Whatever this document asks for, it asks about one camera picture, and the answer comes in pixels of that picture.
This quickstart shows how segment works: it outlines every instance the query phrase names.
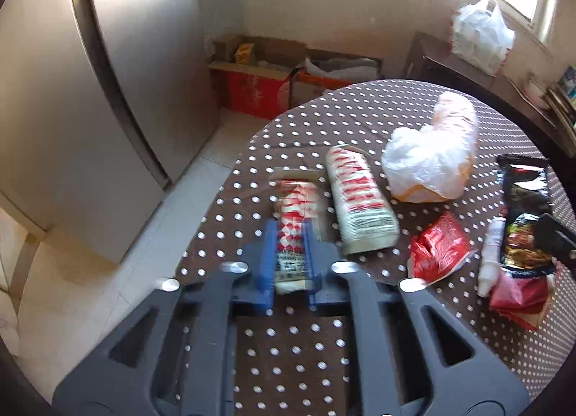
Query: triangular cutout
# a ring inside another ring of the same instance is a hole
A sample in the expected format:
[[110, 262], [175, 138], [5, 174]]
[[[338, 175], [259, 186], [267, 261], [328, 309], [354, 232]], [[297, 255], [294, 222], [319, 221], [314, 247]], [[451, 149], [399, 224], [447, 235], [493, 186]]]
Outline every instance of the triangular cutout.
[[436, 342], [442, 355], [445, 366], [453, 366], [459, 362], [470, 359], [473, 350], [468, 344], [452, 330], [448, 324], [431, 307], [427, 308], [428, 321], [436, 332]]
[[144, 317], [114, 345], [109, 353], [110, 359], [135, 369], [138, 366], [140, 355], [146, 347], [157, 316], [158, 311], [156, 309], [150, 309], [146, 312]]

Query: floor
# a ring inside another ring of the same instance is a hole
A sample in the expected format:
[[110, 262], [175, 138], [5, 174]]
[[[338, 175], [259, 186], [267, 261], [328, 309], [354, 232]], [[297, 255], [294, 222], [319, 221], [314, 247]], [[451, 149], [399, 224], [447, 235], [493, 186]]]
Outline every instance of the floor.
[[152, 290], [154, 280], [172, 276], [238, 151], [266, 123], [224, 109], [220, 128], [119, 266], [60, 232], [41, 243], [19, 309], [17, 362], [48, 401], [62, 378]]

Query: round table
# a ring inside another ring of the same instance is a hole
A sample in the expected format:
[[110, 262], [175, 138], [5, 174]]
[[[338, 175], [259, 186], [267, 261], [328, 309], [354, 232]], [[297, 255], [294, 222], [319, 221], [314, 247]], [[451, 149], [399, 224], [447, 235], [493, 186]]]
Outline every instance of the round table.
[[[408, 244], [444, 210], [460, 221], [480, 249], [489, 220], [497, 215], [501, 192], [496, 156], [514, 152], [541, 156], [524, 132], [491, 107], [471, 96], [479, 119], [476, 164], [463, 196], [449, 203], [402, 203], [392, 198], [380, 167], [381, 152], [398, 126], [430, 123], [443, 86], [408, 80], [351, 85], [297, 108], [270, 122], [250, 140], [213, 201], [183, 255], [177, 277], [183, 284], [203, 280], [223, 260], [241, 257], [243, 245], [262, 235], [272, 216], [277, 193], [268, 181], [274, 167], [323, 171], [321, 191], [327, 198], [330, 241], [339, 241], [338, 224], [325, 171], [327, 150], [352, 144], [370, 154], [380, 189], [391, 201], [401, 228], [394, 248], [348, 256], [376, 280], [397, 284], [406, 276]], [[554, 215], [576, 229], [574, 213], [557, 176], [548, 180]], [[476, 295], [479, 255], [436, 283], [437, 298], [503, 360], [535, 398], [570, 352], [576, 338], [576, 284], [558, 268], [558, 288], [545, 321], [525, 331], [488, 308]], [[234, 389], [238, 415], [345, 415], [350, 350], [347, 317], [311, 312], [303, 295], [276, 296], [264, 317], [238, 317]]]

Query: black package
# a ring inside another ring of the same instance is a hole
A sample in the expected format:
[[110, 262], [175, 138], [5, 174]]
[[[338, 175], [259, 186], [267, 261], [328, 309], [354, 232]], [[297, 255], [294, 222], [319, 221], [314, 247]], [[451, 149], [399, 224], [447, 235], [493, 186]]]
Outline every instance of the black package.
[[500, 248], [500, 263], [515, 278], [535, 278], [555, 271], [551, 255], [534, 245], [538, 218], [552, 213], [546, 167], [548, 160], [519, 154], [503, 154], [496, 159], [498, 181], [504, 192], [506, 218]]

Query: small white bottle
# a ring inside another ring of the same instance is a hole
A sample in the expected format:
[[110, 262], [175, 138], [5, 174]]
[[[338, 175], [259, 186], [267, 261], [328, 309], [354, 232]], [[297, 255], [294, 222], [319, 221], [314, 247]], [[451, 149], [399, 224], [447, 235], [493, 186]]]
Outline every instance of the small white bottle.
[[487, 297], [490, 290], [498, 282], [500, 276], [500, 246], [504, 238], [506, 219], [495, 217], [490, 222], [484, 245], [482, 246], [482, 260], [478, 272], [478, 295]]

